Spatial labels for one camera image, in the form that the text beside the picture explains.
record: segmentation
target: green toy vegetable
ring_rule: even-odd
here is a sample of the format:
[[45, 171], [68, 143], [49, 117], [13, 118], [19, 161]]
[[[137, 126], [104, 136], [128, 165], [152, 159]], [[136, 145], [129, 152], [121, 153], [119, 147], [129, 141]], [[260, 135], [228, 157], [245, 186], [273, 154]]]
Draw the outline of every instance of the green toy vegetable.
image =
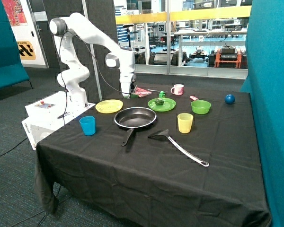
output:
[[164, 104], [164, 100], [162, 98], [156, 98], [155, 104], [156, 105], [163, 105]]

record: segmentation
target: blue ball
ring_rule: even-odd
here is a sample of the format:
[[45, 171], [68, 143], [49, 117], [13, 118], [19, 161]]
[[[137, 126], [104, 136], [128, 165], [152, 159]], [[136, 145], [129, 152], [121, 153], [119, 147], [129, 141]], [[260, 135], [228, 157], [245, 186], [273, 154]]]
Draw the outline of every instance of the blue ball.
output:
[[233, 103], [235, 102], [235, 96], [233, 96], [233, 95], [227, 95], [227, 96], [225, 97], [225, 102], [226, 102], [227, 104], [233, 104]]

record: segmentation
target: yellow cup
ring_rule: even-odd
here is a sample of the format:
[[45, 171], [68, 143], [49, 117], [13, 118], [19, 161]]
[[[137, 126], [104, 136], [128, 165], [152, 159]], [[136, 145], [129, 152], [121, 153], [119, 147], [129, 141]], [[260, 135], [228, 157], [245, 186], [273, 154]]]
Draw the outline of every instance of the yellow cup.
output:
[[178, 115], [178, 127], [181, 133], [189, 133], [193, 125], [194, 116], [187, 113], [180, 113]]

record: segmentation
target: green bowl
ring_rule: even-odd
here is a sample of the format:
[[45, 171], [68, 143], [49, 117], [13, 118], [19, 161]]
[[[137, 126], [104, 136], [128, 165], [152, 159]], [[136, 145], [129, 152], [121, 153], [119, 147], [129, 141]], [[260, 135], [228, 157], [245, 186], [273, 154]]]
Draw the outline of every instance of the green bowl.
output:
[[191, 102], [191, 108], [196, 114], [207, 114], [211, 106], [210, 102], [204, 100], [195, 100]]

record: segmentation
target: spatula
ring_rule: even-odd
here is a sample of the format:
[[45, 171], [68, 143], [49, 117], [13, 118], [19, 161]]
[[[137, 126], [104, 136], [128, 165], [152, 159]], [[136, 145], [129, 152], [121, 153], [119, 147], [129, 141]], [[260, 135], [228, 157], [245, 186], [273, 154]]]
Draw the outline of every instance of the spatula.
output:
[[178, 145], [169, 135], [169, 130], [160, 130], [158, 132], [155, 132], [151, 135], [148, 136], [148, 138], [150, 139], [154, 139], [154, 140], [162, 140], [162, 137], [167, 137], [167, 139], [176, 147], [178, 148], [178, 150], [180, 150], [183, 154], [185, 154], [187, 157], [191, 158], [192, 160], [194, 160], [195, 162], [208, 167], [209, 163], [203, 161], [202, 159], [199, 159], [198, 157], [188, 153], [186, 150], [184, 150], [182, 147], [180, 147], [180, 145]]

